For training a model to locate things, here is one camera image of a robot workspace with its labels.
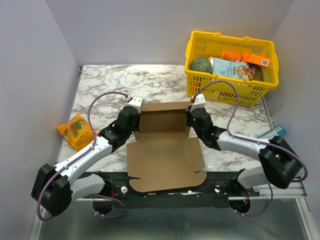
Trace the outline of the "brown cardboard box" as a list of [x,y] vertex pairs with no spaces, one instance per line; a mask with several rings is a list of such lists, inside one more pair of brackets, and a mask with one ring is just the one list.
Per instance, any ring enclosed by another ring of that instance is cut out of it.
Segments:
[[135,142],[126,145],[127,174],[137,192],[197,187],[207,178],[197,137],[189,137],[190,103],[160,102],[141,106]]

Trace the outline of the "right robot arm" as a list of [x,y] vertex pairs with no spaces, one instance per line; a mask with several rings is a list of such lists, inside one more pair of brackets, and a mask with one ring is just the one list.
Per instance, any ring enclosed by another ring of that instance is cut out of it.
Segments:
[[258,167],[240,170],[232,179],[230,191],[236,196],[266,184],[286,189],[303,168],[292,148],[280,136],[263,142],[258,138],[230,134],[227,129],[213,124],[204,107],[186,110],[186,123],[206,147],[235,152],[260,162]]

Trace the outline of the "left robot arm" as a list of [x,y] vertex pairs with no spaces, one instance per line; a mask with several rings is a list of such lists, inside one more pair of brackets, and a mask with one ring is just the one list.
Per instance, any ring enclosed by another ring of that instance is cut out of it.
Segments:
[[40,167],[31,191],[37,207],[43,207],[51,217],[56,217],[78,198],[91,194],[107,197],[111,185],[100,175],[80,177],[92,165],[125,145],[130,136],[139,131],[141,108],[141,104],[127,104],[117,119],[103,128],[82,150],[54,166],[46,163]]

